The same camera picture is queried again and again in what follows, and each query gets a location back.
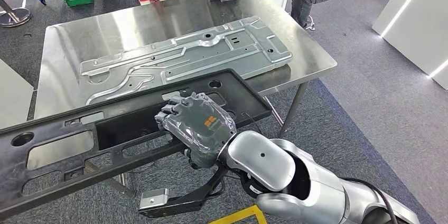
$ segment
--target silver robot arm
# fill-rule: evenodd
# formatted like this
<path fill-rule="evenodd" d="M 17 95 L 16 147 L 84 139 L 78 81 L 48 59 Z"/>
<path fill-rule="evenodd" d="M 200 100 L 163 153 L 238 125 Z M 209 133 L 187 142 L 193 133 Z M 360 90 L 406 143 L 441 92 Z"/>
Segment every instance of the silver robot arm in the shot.
<path fill-rule="evenodd" d="M 266 214 L 308 224 L 391 223 L 377 192 L 338 178 L 284 139 L 269 140 L 256 132 L 242 132 L 218 159 L 259 182 L 257 188 L 254 181 L 249 189 L 258 194 L 256 204 Z M 419 224 L 415 213 L 384 195 L 399 219 Z"/>
<path fill-rule="evenodd" d="M 256 204 L 266 214 L 307 224 L 393 223 L 377 192 L 338 178 L 289 141 L 268 139 L 252 131 L 237 134 L 228 113 L 204 93 L 172 98 L 155 119 L 188 147 L 185 155 L 193 168 L 218 163 L 239 174 L 245 191 L 256 198 Z M 217 174 L 224 175 L 221 167 Z M 207 186 L 216 185 L 214 180 Z M 170 202 L 168 193 L 151 193 L 162 197 L 163 203 L 158 207 L 141 205 L 147 216 L 177 214 L 202 206 L 203 197 L 191 199 L 191 195 L 201 195 L 197 191 Z M 419 224 L 415 213 L 383 194 L 399 219 Z"/>

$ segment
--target led light strip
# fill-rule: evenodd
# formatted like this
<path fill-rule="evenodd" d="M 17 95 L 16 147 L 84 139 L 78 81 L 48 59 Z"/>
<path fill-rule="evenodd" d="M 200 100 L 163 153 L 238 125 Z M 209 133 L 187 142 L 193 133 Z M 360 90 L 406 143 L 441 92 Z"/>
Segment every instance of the led light strip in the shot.
<path fill-rule="evenodd" d="M 432 72 L 430 75 L 426 76 L 428 79 L 433 78 L 434 76 L 436 76 L 436 74 L 438 74 L 440 71 L 442 71 L 445 67 L 448 66 L 448 59 L 443 62 L 443 64 L 441 64 L 437 69 L 435 69 L 434 72 Z"/>
<path fill-rule="evenodd" d="M 387 32 L 389 32 L 390 28 L 395 24 L 395 22 L 397 21 L 397 19 L 400 17 L 400 15 L 403 13 L 403 11 L 406 9 L 406 7 L 409 5 L 409 3 L 412 0 L 406 0 L 405 3 L 403 4 L 403 6 L 400 8 L 400 10 L 398 10 L 398 13 L 394 16 L 394 18 L 392 19 L 392 21 L 390 21 L 389 25 L 387 25 L 387 27 L 384 29 L 384 31 L 381 34 L 381 37 L 384 38 L 384 36 L 387 34 Z"/>

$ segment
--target black cable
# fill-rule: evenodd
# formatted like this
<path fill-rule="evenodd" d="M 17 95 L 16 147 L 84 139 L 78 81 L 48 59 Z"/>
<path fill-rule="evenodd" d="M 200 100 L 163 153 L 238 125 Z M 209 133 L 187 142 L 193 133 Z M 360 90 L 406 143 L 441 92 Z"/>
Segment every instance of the black cable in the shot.
<path fill-rule="evenodd" d="M 398 224 L 397 217 L 394 214 L 392 206 L 390 206 L 389 201 L 387 200 L 386 196 L 384 196 L 384 193 L 382 191 L 380 191 L 374 185 L 372 185 L 372 184 L 370 184 L 370 183 L 368 183 L 366 181 L 363 181 L 361 179 L 356 179 L 356 178 L 340 178 L 340 179 L 343 179 L 343 180 L 346 180 L 346 181 L 351 181 L 351 182 L 356 182 L 356 183 L 361 183 L 361 184 L 364 184 L 365 186 L 369 187 L 371 190 L 376 191 L 380 195 L 382 200 L 384 201 L 384 204 L 386 205 L 386 208 L 387 208 L 387 211 L 388 211 L 388 213 L 390 215 L 390 220 L 392 221 L 392 224 Z"/>
<path fill-rule="evenodd" d="M 255 124 L 255 126 L 257 127 L 258 131 L 260 132 L 261 135 L 265 136 L 264 133 L 262 132 L 262 130 L 260 129 L 260 127 L 258 126 L 258 123 L 247 113 L 242 113 L 242 115 L 247 116 L 253 124 Z"/>
<path fill-rule="evenodd" d="M 215 193 L 212 193 L 212 194 L 208 195 L 208 196 L 205 198 L 205 200 L 211 200 L 211 199 L 214 199 L 214 198 L 219 197 L 220 195 L 222 195 L 222 194 L 224 193 L 224 190 L 226 190 L 226 184 L 224 183 L 224 180 L 222 180 L 222 179 L 219 181 L 219 183 L 216 184 L 216 186 L 213 188 L 213 190 L 216 189 L 216 187 L 217 187 L 219 184 L 221 184 L 221 189 L 219 189 L 219 191 L 217 191 L 217 192 L 215 192 Z"/>

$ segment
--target orange logo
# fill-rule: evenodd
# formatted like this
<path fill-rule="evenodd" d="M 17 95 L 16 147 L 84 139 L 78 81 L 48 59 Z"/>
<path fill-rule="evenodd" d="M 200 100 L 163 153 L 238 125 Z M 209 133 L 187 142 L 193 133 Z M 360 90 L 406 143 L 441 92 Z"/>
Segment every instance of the orange logo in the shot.
<path fill-rule="evenodd" d="M 210 127 L 211 124 L 212 124 L 213 122 L 215 122 L 215 121 L 216 121 L 216 118 L 213 117 L 213 116 L 210 116 L 210 117 L 204 122 L 204 125 L 207 126 L 207 127 Z"/>

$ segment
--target table leg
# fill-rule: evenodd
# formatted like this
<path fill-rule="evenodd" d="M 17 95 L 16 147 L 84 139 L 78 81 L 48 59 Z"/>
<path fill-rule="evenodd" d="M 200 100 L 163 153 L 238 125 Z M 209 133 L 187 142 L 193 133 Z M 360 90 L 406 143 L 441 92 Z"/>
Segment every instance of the table leg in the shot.
<path fill-rule="evenodd" d="M 272 103 L 269 101 L 267 96 L 264 96 L 263 99 L 265 99 L 265 101 L 269 104 L 270 108 L 272 109 L 272 113 L 274 115 L 275 120 L 277 120 L 277 123 L 280 126 L 283 126 L 284 122 L 283 122 L 281 116 L 278 114 L 277 110 L 274 108 L 274 105 L 272 105 Z"/>
<path fill-rule="evenodd" d="M 95 165 L 93 165 L 90 162 L 86 162 L 85 164 L 85 169 L 87 171 L 87 173 L 91 173 L 93 171 L 98 170 L 99 168 L 96 167 Z M 114 188 L 116 191 L 118 191 L 119 193 L 127 196 L 128 198 L 133 198 L 135 197 L 135 191 L 129 189 L 128 187 L 126 187 L 126 182 L 125 182 L 125 176 L 124 174 L 120 174 L 118 176 L 119 178 L 119 182 L 113 178 L 107 179 L 104 182 L 107 183 L 109 186 L 111 186 L 112 188 Z"/>
<path fill-rule="evenodd" d="M 308 87 L 308 81 L 298 86 L 297 93 L 294 96 L 293 103 L 291 104 L 290 110 L 288 111 L 285 123 L 283 124 L 282 129 L 280 129 L 280 132 L 278 133 L 278 138 L 283 138 L 283 136 L 285 136 L 286 130 L 290 126 L 290 123 L 292 122 L 294 116 L 297 114 L 298 106 L 300 104 L 300 101 L 302 100 L 303 95 L 306 92 L 307 87 Z"/>
<path fill-rule="evenodd" d="M 4 0 L 0 0 L 0 7 L 6 12 L 0 15 L 0 25 L 2 27 L 16 27 L 31 19 L 31 13 L 26 8 L 11 9 Z"/>

